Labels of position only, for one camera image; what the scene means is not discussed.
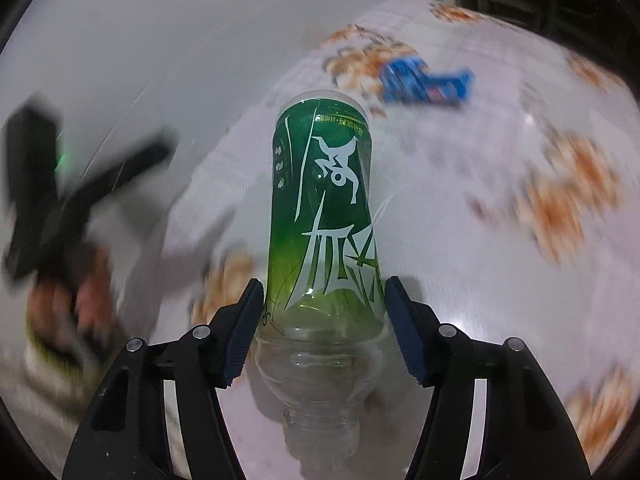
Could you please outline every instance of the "green light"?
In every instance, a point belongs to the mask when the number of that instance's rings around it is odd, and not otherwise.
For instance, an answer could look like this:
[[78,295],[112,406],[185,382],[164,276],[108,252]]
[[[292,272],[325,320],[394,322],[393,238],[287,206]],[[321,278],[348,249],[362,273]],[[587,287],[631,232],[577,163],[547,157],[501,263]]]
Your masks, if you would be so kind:
[[66,164],[67,159],[68,159],[68,156],[66,156],[66,153],[63,153],[58,157],[58,163],[56,164],[56,171],[63,169],[63,166]]

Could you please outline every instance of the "finger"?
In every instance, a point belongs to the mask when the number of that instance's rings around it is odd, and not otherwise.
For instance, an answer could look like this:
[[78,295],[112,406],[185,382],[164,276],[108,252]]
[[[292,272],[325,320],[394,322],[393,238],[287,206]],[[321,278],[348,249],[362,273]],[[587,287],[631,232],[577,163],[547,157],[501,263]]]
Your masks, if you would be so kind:
[[94,339],[102,343],[103,346],[109,346],[111,336],[111,327],[101,324],[94,325]]
[[109,268],[109,252],[104,246],[98,246],[94,256],[94,276],[101,279],[111,279]]
[[71,310],[71,294],[64,285],[57,284],[53,291],[52,309],[54,314],[64,314]]
[[83,327],[97,326],[107,330],[111,325],[111,294],[101,280],[89,278],[78,291],[77,300],[78,325],[82,320]]
[[53,293],[56,288],[56,282],[53,280],[40,280],[36,282],[29,292],[27,300],[27,308],[29,311],[50,310],[53,301]]
[[82,333],[90,333],[94,328],[94,313],[91,308],[88,308],[87,305],[91,305],[91,303],[85,303],[83,305],[79,305],[78,312],[78,332]]

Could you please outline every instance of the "person's hand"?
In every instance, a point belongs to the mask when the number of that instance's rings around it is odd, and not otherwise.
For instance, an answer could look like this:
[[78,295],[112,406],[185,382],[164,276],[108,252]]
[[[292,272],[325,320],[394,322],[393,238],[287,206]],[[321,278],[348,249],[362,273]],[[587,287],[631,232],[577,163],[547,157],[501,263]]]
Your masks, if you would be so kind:
[[[71,294],[66,287],[50,278],[39,279],[29,294],[28,316],[33,330],[48,343],[65,349],[69,341],[60,327],[60,316],[70,312]],[[94,269],[84,280],[76,297],[78,330],[108,342],[113,320],[111,271],[107,251],[96,251]]]

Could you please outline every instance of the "printed logo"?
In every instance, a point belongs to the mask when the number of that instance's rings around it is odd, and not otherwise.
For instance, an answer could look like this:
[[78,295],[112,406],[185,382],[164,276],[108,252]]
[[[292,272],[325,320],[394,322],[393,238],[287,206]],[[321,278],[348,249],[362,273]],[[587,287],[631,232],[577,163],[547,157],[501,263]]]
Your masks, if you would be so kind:
[[356,233],[353,232],[353,224],[339,229],[321,229],[324,198],[325,194],[322,195],[311,231],[302,233],[309,237],[309,242],[300,274],[285,308],[315,292],[326,295],[337,289],[350,289],[378,319],[382,319],[382,283],[372,226],[368,225]]
[[316,158],[316,164],[322,169],[322,176],[327,176],[331,171],[331,182],[336,186],[344,186],[349,180],[353,186],[351,192],[351,203],[356,203],[356,193],[358,191],[358,177],[349,167],[349,157],[356,151],[356,138],[343,146],[337,148],[329,148],[322,137],[313,137],[318,141],[322,152],[329,157],[328,159]]

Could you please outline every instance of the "black object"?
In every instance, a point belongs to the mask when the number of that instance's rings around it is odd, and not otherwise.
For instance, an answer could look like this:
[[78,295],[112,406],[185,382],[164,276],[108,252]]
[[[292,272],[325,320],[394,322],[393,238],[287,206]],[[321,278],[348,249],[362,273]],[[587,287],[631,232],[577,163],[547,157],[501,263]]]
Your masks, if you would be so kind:
[[[484,444],[474,480],[586,480],[589,469],[569,418],[529,349],[474,341],[411,301],[397,277],[386,284],[389,316],[408,312],[425,343],[434,386],[424,430],[406,480],[458,480],[465,459],[476,378],[488,379]],[[174,380],[193,480],[244,480],[215,388],[230,384],[232,339],[242,324],[248,348],[262,312],[262,285],[251,280],[240,301],[178,341],[146,346],[132,339],[117,357],[69,453],[63,480],[173,479],[162,381]]]
[[174,149],[157,138],[78,189],[59,193],[58,132],[56,118],[34,100],[4,126],[8,199],[16,212],[4,267],[14,281],[37,270],[61,280],[74,294],[93,262],[92,247],[82,242],[92,206],[167,160]]
[[180,478],[172,469],[166,434],[165,380],[175,381],[193,480],[244,480],[216,388],[228,387],[242,371],[263,304],[262,284],[254,279],[238,303],[220,308],[208,326],[199,325],[178,341],[147,346],[131,339],[84,415],[63,480]]
[[[424,348],[426,373],[417,374],[418,382],[434,386],[406,480],[460,478],[476,379],[487,379],[487,401],[474,480],[591,478],[569,416],[521,339],[509,338],[503,345],[470,339],[441,324],[428,305],[411,301],[397,276],[386,282],[385,303],[397,334],[406,329],[408,314]],[[406,340],[398,336],[405,361],[412,355],[402,347]],[[407,367],[420,369],[411,362]]]
[[27,444],[0,399],[0,478],[55,480]]

